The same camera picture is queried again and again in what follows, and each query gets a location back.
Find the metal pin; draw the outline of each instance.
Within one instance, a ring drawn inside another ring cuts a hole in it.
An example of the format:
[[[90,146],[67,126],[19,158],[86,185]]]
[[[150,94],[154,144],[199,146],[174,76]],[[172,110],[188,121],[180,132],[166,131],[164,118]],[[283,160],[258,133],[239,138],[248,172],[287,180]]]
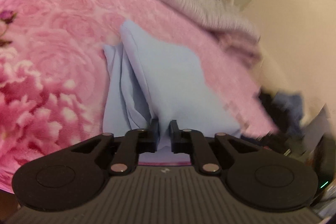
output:
[[[113,164],[111,170],[114,172],[125,172],[127,170],[127,165],[125,164]]]
[[[207,172],[216,172],[219,170],[219,166],[217,164],[204,164],[202,168]]]

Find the pink floral bedsheet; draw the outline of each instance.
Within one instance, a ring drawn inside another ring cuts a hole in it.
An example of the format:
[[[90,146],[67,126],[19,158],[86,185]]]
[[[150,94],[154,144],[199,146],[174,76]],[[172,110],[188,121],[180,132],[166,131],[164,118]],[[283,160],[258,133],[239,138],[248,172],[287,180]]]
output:
[[[273,124],[254,99],[258,86],[216,39],[158,0],[0,0],[16,11],[0,48],[0,189],[24,163],[101,133],[109,78],[103,44],[131,19],[192,49],[209,86],[249,136]]]

